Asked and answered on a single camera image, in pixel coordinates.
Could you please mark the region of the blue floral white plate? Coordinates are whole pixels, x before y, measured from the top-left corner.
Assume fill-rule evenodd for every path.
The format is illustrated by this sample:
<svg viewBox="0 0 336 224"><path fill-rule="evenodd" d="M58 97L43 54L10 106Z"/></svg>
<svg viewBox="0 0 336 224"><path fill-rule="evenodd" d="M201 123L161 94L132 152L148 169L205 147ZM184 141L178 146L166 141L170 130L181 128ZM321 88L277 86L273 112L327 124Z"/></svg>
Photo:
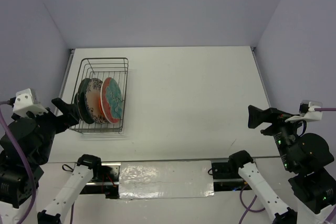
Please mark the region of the blue floral white plate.
<svg viewBox="0 0 336 224"><path fill-rule="evenodd" d="M99 97L102 86L102 80L98 78L90 79L85 94L85 102L90 117L97 124L105 124L107 122L104 115L100 114Z"/></svg>

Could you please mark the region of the red and teal plate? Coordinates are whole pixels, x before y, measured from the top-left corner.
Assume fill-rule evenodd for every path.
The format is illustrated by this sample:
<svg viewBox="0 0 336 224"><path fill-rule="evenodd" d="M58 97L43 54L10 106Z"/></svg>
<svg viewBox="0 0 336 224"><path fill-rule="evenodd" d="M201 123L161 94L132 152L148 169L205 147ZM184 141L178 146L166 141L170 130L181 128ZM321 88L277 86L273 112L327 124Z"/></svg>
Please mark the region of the red and teal plate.
<svg viewBox="0 0 336 224"><path fill-rule="evenodd" d="M109 123L118 123L123 115L123 100L121 89L112 77L107 77L100 90L101 106Z"/></svg>

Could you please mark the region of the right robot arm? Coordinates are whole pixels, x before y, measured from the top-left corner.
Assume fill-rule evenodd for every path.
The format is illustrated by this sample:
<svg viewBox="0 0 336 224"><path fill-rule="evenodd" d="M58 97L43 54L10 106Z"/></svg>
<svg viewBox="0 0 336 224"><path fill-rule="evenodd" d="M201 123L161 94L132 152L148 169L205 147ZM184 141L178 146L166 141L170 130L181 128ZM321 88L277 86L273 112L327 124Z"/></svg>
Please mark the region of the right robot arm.
<svg viewBox="0 0 336 224"><path fill-rule="evenodd" d="M305 129L309 122L320 121L324 112L334 111L314 101L302 101L298 114L248 106L248 127L255 129L268 123L261 134L274 138L284 169L295 174L288 182L297 199L297 210L274 192L247 151L229 157L229 173L247 183L271 223L330 223L335 216L335 179L325 169L334 162L334 156L320 135L297 133L299 127Z"/></svg>

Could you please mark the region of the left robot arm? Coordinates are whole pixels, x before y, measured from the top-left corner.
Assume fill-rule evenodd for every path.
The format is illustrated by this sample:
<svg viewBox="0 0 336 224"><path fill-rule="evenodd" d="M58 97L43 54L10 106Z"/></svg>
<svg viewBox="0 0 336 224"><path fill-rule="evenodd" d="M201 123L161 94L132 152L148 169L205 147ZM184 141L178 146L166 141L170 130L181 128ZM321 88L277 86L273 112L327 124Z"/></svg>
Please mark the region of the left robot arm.
<svg viewBox="0 0 336 224"><path fill-rule="evenodd" d="M54 115L48 108L33 112L36 104L25 104L25 112L14 112L13 122L1 118L5 135L1 138L1 223L63 223L67 214L89 181L98 181L103 174L101 159L84 154L56 197L42 211L36 210L39 180L56 134L79 123L74 104L60 98L52 103L62 112Z"/></svg>

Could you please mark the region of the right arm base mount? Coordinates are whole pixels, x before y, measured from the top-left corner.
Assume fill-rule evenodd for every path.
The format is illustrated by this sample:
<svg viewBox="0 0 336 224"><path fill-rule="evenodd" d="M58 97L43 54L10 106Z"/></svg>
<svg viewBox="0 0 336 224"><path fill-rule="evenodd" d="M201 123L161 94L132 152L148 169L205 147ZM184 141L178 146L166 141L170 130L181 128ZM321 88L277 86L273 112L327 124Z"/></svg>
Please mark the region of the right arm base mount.
<svg viewBox="0 0 336 224"><path fill-rule="evenodd" d="M214 192L241 191L246 182L232 170L228 160L211 162L208 174L213 179Z"/></svg>

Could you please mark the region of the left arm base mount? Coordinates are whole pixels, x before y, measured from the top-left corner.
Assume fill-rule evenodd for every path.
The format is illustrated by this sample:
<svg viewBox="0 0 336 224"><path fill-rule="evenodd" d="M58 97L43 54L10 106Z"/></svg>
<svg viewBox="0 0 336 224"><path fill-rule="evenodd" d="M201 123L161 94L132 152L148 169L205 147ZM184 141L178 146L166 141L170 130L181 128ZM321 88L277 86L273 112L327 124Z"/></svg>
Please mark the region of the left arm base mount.
<svg viewBox="0 0 336 224"><path fill-rule="evenodd" d="M103 165L98 173L98 177L89 181L80 194L102 194L106 199L119 199L119 168L119 165Z"/></svg>

